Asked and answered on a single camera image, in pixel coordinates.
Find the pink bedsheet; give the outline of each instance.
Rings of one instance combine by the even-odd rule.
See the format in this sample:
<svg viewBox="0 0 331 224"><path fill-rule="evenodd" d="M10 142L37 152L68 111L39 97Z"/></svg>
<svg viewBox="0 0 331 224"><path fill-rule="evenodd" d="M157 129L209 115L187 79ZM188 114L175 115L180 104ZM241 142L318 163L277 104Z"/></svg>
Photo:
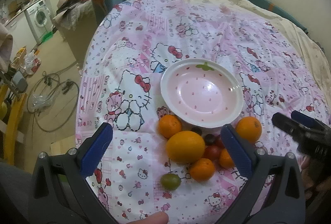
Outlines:
<svg viewBox="0 0 331 224"><path fill-rule="evenodd" d="M116 5L87 52L76 138L79 146L102 122L114 127L112 143L87 180L120 223L157 211L167 212L170 223L214 223L246 182L236 168L217 166L214 176L199 184L187 166L172 163L164 152L166 141L156 133L156 124L171 111L161 97L160 79L171 64L192 57L215 61L240 81L245 99L240 117L261 121L263 134L256 147L269 154L296 153L297 148L290 136L273 128L274 113L299 110L329 123L324 96L295 49L261 17L231 6L189 5L185 0ZM218 132L204 130L203 135ZM168 172L182 178L176 191L159 185L160 176ZM270 176L254 211L271 180Z"/></svg>

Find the hand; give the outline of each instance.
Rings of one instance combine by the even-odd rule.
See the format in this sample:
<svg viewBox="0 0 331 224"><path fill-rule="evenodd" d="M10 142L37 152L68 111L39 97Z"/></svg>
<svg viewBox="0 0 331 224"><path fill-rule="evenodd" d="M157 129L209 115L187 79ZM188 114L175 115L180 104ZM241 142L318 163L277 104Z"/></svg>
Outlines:
<svg viewBox="0 0 331 224"><path fill-rule="evenodd" d="M303 161L303 163L301 165L301 168L302 168L301 177L302 177L303 186L305 189L311 188L314 185L314 181L308 175L309 160L310 160L309 157L305 158L305 160ZM322 183L318 184L315 189L318 192L330 190L331 189L331 176L328 177L326 180L324 180ZM311 191L305 192L306 200L310 199L311 197L312 197Z"/></svg>
<svg viewBox="0 0 331 224"><path fill-rule="evenodd" d="M169 217L164 212L157 212L153 215L146 217L145 219L132 221L128 224L167 224Z"/></svg>

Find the orange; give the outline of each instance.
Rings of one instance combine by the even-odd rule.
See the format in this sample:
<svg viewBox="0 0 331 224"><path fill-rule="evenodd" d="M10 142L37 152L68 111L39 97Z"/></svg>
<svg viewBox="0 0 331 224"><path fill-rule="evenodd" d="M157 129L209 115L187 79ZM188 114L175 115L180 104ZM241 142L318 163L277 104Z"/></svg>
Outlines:
<svg viewBox="0 0 331 224"><path fill-rule="evenodd" d="M237 133L251 143L256 143L262 133L262 126L255 117L244 117L236 126Z"/></svg>
<svg viewBox="0 0 331 224"><path fill-rule="evenodd" d="M158 121L158 132L169 139L182 130L182 123L174 115L164 115Z"/></svg>
<svg viewBox="0 0 331 224"><path fill-rule="evenodd" d="M227 152L226 149L222 149L221 151L221 155L219 157L219 164L226 169L233 168L235 166L229 152Z"/></svg>
<svg viewBox="0 0 331 224"><path fill-rule="evenodd" d="M187 164L197 161L205 151L205 141L193 131L180 131L173 135L165 145L169 159Z"/></svg>
<svg viewBox="0 0 331 224"><path fill-rule="evenodd" d="M215 172L215 166L210 159L199 159L190 168L191 177L198 182L209 180Z"/></svg>

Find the blue gripper pad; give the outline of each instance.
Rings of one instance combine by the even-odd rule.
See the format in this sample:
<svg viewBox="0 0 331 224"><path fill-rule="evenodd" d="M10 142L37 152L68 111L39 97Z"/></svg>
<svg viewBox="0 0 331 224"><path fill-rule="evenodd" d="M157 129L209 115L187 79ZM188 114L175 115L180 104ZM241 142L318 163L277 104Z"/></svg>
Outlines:
<svg viewBox="0 0 331 224"><path fill-rule="evenodd" d="M294 110L291 113L291 119L294 121L306 126L307 128L314 128L316 121L314 118L311 118L303 113L300 113L299 111Z"/></svg>
<svg viewBox="0 0 331 224"><path fill-rule="evenodd" d="M235 130L232 127L231 130L227 125L224 125L221 129L221 140L225 148L229 152L240 175L250 179L251 176L253 175L252 160L248 156L244 148L240 145L238 139L233 135L232 131Z"/></svg>
<svg viewBox="0 0 331 224"><path fill-rule="evenodd" d="M83 144L79 147L78 150L86 150L86 153L80 161L80 174L84 178L94 173L112 139L113 128L110 124L104 122L93 136L85 139Z"/></svg>

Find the cherry tomato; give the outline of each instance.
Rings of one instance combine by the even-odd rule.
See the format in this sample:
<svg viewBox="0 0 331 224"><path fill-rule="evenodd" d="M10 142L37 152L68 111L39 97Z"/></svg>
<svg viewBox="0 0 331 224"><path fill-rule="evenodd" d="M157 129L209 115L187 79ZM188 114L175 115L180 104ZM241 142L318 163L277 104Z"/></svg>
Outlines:
<svg viewBox="0 0 331 224"><path fill-rule="evenodd" d="M206 146L211 146L215 143L215 140L216 140L216 137L215 135L213 134L207 134L205 136L205 143L206 143Z"/></svg>
<svg viewBox="0 0 331 224"><path fill-rule="evenodd" d="M201 130L199 127L193 127L193 128L191 129L191 131L193 131L193 132L195 132L195 133L197 133L197 134L199 134L199 135L202 134L202 130Z"/></svg>
<svg viewBox="0 0 331 224"><path fill-rule="evenodd" d="M205 150L203 158L214 161L219 158L221 149L218 146L208 146Z"/></svg>
<svg viewBox="0 0 331 224"><path fill-rule="evenodd" d="M221 140L221 135L217 136L216 141L215 141L215 145L218 146L220 149L224 148L224 145L223 145L222 140Z"/></svg>

